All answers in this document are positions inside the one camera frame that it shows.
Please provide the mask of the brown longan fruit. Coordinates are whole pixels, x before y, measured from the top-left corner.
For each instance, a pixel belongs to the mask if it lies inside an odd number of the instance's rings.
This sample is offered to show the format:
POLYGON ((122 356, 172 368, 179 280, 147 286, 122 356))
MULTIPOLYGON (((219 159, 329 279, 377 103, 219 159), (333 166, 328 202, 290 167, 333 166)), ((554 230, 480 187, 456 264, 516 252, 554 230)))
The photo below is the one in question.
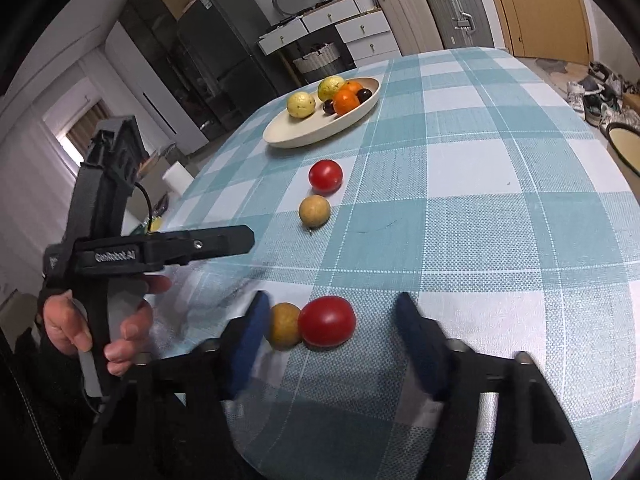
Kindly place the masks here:
POLYGON ((298 215, 307 229, 318 229, 329 221, 331 206, 326 198, 320 195, 311 195, 300 203, 298 215))
POLYGON ((288 350, 302 340, 298 328, 299 307, 288 302, 280 302, 271 308, 268 341, 276 350, 288 350))

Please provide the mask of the red tomato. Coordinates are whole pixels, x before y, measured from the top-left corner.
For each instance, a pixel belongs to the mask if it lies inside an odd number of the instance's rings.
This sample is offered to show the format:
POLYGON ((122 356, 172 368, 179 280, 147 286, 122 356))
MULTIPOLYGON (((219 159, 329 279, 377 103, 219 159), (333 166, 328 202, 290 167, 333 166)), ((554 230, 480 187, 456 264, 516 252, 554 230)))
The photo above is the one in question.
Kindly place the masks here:
POLYGON ((321 159, 311 166, 308 180, 314 192, 329 195, 336 192, 343 183, 343 169, 334 160, 321 159))
POLYGON ((316 348, 338 347, 355 333, 356 314, 344 298, 323 296, 300 311, 298 329, 306 344, 316 348))

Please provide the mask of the pale yellow guava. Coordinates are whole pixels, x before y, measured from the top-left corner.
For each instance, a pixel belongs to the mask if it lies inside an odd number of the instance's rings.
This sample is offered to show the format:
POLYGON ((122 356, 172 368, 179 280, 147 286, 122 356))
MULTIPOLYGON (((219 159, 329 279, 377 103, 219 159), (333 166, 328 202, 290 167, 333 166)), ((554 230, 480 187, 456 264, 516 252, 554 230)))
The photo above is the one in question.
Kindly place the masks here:
POLYGON ((286 101, 286 110, 294 119, 305 119, 316 111, 316 99, 305 91, 297 91, 291 94, 286 101))

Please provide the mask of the dark plum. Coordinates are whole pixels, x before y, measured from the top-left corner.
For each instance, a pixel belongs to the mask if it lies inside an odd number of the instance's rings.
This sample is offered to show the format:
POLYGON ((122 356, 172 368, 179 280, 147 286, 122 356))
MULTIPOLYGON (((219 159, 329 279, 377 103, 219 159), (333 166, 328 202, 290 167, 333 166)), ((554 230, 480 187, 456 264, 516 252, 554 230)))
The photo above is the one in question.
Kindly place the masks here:
POLYGON ((328 100, 324 101, 323 105, 322 105, 322 110, 327 115, 334 115, 335 114, 335 110, 334 110, 333 101, 331 99, 328 99, 328 100))
POLYGON ((360 103, 366 102, 372 96, 372 91, 367 88, 362 88, 357 92, 357 98, 360 103))

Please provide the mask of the yellow-green guava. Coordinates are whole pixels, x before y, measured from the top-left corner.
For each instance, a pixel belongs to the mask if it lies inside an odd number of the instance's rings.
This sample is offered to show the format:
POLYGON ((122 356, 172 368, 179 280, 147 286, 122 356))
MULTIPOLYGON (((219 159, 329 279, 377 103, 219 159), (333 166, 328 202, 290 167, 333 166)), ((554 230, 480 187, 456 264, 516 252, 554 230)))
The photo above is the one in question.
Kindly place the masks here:
POLYGON ((318 85, 318 99, 321 102, 326 102, 327 100, 333 100, 334 96, 337 94, 337 91, 340 90, 345 84, 345 79, 341 76, 333 75, 326 77, 320 81, 318 85))

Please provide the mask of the orange tangerine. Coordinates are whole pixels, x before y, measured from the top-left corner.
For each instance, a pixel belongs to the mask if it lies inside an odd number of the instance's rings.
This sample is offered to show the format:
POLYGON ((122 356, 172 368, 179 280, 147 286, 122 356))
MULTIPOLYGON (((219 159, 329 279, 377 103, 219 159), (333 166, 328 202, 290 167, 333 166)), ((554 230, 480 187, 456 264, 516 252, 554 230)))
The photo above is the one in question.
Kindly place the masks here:
POLYGON ((360 90, 363 89, 363 85, 360 84, 360 82, 356 81, 356 80, 349 80, 346 81, 342 86, 341 86, 342 90, 347 90, 349 92, 355 93, 357 94, 360 90))
POLYGON ((358 96, 349 88, 341 88, 333 98, 333 109, 338 117, 342 117, 360 105, 358 96))

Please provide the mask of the white paper roll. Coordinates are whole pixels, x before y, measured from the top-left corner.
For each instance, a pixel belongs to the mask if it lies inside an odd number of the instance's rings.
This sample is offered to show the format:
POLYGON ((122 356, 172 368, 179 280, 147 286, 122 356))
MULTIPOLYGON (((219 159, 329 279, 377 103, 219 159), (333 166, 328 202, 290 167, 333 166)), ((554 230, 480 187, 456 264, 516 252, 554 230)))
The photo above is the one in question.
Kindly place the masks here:
POLYGON ((194 177, 180 162, 174 162, 163 174, 163 182, 171 192, 183 196, 194 181, 194 177))

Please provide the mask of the cream round plate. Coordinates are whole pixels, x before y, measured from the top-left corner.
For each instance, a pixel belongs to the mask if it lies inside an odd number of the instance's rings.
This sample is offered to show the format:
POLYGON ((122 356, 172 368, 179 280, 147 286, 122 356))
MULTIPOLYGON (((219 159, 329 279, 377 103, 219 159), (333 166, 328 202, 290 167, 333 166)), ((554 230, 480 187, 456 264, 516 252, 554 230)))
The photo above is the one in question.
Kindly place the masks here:
POLYGON ((356 81, 362 84, 363 88, 370 90, 372 96, 354 110, 343 116, 328 115, 322 110, 322 103, 317 93, 312 92, 311 96, 317 104, 314 114, 304 119, 297 119, 288 114, 287 110, 282 110, 265 128, 262 140, 272 148, 301 148, 329 139, 356 125, 357 122, 361 122, 378 104, 381 96, 381 81, 374 77, 359 77, 356 81))

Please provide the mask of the teal white checked tablecloth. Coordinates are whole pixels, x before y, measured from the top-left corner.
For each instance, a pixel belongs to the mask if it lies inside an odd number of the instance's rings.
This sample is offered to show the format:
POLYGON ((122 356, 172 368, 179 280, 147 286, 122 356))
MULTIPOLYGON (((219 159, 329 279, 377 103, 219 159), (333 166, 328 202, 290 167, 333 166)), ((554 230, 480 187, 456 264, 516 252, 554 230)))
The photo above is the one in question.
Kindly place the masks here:
POLYGON ((639 440, 639 206, 600 140, 510 54, 460 49, 371 65, 371 115, 326 142, 262 140, 285 109, 263 106, 166 216, 166 230, 245 224, 251 252, 173 268, 155 301, 165 356, 217 336, 254 292, 355 310, 340 348, 262 346, 226 412, 235 445, 270 479, 411 479, 431 443, 427 399, 395 330, 408 292, 479 352, 528 352, 572 423, 593 478, 639 440), (321 159, 343 169, 311 188, 321 159), (302 200, 326 198, 307 229, 302 200))

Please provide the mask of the black refrigerator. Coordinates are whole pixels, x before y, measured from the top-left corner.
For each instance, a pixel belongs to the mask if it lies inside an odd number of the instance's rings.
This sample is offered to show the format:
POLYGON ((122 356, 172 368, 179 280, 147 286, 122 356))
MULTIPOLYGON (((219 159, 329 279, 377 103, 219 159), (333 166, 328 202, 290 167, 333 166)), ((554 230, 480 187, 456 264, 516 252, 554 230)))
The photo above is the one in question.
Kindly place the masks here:
POLYGON ((207 103, 229 131, 296 88, 280 58, 258 46, 268 28, 255 0, 194 0, 178 19, 178 38, 204 79, 207 103))

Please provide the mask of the woven laundry basket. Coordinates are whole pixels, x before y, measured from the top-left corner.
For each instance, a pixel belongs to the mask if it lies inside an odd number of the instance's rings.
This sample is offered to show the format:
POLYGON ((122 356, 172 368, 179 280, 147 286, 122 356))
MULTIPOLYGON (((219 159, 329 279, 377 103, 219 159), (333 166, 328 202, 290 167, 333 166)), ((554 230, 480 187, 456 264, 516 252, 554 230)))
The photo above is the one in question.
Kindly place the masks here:
POLYGON ((322 44, 319 49, 296 58, 293 63, 308 84, 346 70, 341 52, 333 42, 322 44))

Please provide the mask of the white drawer cabinet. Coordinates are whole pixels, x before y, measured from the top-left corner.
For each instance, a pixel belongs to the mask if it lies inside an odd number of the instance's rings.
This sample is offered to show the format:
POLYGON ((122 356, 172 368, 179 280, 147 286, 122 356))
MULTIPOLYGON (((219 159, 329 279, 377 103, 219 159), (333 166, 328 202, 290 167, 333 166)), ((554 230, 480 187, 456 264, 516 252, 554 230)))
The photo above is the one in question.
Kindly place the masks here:
POLYGON ((265 55, 270 55, 329 28, 340 36, 357 67, 401 56, 390 24, 374 0, 335 0, 322 4, 267 32, 259 38, 258 46, 265 55))

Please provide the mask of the beige hard suitcase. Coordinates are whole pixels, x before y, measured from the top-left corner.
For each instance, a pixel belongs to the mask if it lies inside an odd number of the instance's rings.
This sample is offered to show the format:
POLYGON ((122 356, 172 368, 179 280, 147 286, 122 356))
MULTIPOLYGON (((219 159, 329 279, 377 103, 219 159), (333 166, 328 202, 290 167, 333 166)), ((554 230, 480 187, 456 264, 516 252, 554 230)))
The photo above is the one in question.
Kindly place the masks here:
POLYGON ((426 0, 378 0, 402 56, 444 48, 426 0))

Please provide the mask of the silver hard suitcase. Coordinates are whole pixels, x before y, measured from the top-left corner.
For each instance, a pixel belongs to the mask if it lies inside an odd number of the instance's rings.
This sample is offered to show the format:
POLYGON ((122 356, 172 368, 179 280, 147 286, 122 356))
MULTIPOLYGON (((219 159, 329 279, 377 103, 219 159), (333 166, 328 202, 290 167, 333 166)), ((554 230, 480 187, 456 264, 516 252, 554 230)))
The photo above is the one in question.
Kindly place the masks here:
POLYGON ((426 0, 445 49, 495 47, 482 0, 426 0))

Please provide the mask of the wooden door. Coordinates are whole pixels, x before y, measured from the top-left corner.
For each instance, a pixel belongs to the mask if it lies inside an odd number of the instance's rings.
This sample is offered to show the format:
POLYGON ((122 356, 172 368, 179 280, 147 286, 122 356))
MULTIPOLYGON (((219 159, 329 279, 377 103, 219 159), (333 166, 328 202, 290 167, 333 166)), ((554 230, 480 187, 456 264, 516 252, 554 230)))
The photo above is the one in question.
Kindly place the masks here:
POLYGON ((593 60, 584 0, 490 0, 497 38, 517 58, 586 65, 593 60))

